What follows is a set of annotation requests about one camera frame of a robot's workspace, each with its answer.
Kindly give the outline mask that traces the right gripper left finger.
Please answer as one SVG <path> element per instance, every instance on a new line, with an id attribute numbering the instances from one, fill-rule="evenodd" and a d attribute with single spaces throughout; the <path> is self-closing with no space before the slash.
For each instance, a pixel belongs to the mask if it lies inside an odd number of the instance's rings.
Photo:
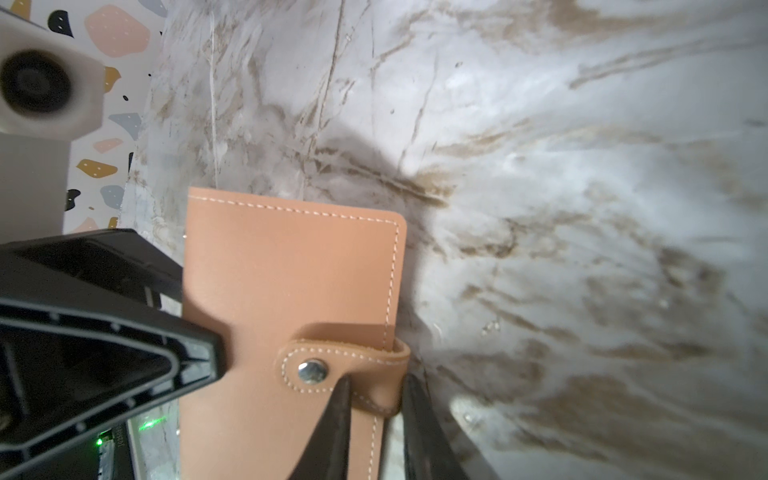
<path id="1" fill-rule="evenodd" d="M 346 480 L 352 413 L 352 382 L 342 376 L 307 442 L 290 480 Z"/>

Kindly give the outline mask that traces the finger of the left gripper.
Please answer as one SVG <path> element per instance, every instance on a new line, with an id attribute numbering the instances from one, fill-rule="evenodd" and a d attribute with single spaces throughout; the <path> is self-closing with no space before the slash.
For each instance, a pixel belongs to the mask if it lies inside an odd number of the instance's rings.
<path id="1" fill-rule="evenodd" d="M 221 335 L 166 313 L 182 267 L 132 229 L 1 248 L 1 475 L 220 380 Z"/>

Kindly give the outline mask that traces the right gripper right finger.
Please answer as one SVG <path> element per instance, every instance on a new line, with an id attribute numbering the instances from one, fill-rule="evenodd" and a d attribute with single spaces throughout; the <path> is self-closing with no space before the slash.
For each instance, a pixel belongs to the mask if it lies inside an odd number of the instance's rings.
<path id="1" fill-rule="evenodd" d="M 419 379 L 407 373 L 401 413 L 407 480 L 468 480 Z"/>

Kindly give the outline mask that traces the tan leather card holder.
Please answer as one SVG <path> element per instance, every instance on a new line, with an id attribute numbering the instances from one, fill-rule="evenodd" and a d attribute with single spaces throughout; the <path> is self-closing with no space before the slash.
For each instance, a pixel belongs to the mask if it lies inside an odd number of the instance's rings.
<path id="1" fill-rule="evenodd" d="M 184 319 L 228 368 L 180 402 L 185 479 L 286 479 L 344 375 L 348 475 L 379 475 L 409 348 L 395 334 L 407 236 L 394 212 L 193 188 Z"/>

